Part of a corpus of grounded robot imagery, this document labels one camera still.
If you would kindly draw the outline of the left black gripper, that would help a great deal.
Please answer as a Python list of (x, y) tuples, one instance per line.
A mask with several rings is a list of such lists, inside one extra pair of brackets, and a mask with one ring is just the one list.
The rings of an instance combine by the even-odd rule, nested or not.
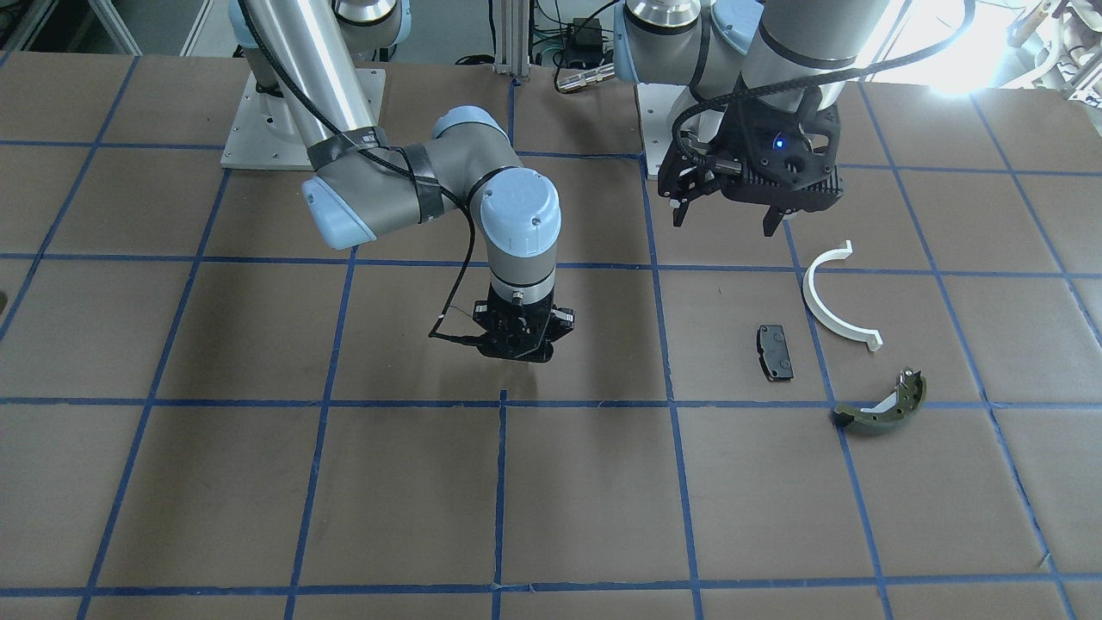
[(795, 94), (795, 111), (758, 98), (728, 104), (719, 133), (707, 144), (690, 145), (702, 154), (701, 164), (669, 146), (658, 191), (672, 200), (674, 227), (684, 224), (691, 202), (716, 192), (731, 202), (766, 205), (765, 237), (773, 237), (788, 215), (824, 211), (841, 199), (838, 106), (823, 107), (819, 86)]

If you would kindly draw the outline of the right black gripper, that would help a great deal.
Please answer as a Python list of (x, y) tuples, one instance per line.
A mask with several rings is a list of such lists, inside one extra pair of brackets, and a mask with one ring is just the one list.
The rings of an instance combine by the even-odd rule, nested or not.
[(558, 307), (553, 294), (517, 305), (490, 293), (476, 303), (474, 320), (485, 330), (474, 342), (482, 356), (545, 363), (554, 356), (554, 342), (573, 330), (575, 313)]

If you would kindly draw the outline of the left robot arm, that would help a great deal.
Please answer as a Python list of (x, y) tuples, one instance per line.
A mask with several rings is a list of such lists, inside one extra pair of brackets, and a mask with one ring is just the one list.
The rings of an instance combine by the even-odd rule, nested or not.
[(622, 1), (614, 64), (622, 81), (680, 86), (666, 115), (658, 189), (680, 226), (721, 193), (767, 207), (766, 236), (844, 193), (839, 177), (842, 81), (757, 88), (857, 66), (886, 1)]

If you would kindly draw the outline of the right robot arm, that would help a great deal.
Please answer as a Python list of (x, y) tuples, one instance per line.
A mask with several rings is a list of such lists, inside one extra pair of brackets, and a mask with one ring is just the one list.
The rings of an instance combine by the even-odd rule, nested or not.
[(430, 140), (391, 145), (353, 58), (406, 39), (406, 1), (233, 1), (233, 32), (258, 87), (282, 99), (306, 146), (307, 208), (334, 250), (463, 213), (485, 237), (491, 287), (476, 303), (480, 335), (452, 335), (485, 357), (544, 363), (574, 326), (557, 307), (559, 193), (526, 168), (480, 107), (437, 119)]

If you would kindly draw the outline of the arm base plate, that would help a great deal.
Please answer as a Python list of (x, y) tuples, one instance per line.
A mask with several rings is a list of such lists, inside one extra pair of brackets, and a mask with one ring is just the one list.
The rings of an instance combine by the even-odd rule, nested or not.
[(385, 75), (352, 59), (273, 59), (244, 91), (222, 164), (225, 168), (318, 171), (356, 150), (391, 142), (374, 101)]
[(680, 84), (637, 84), (636, 98), (647, 177), (657, 180), (672, 144), (672, 123), (681, 111), (696, 104), (696, 98), (688, 86)]

